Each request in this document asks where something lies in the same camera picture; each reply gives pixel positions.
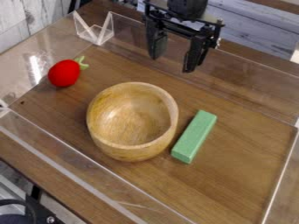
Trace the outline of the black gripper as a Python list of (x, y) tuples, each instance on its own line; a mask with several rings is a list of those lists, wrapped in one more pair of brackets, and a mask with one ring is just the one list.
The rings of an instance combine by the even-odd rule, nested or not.
[[(207, 13), (208, 0), (144, 0), (144, 14), (162, 18), (166, 21), (202, 23), (212, 27), (211, 42), (204, 36), (191, 38), (190, 51), (186, 53), (183, 71), (191, 73), (207, 56), (211, 47), (215, 48), (220, 42), (220, 29), (224, 22), (219, 17)], [(150, 57), (156, 60), (167, 48), (167, 32), (158, 22), (146, 20), (146, 39)]]

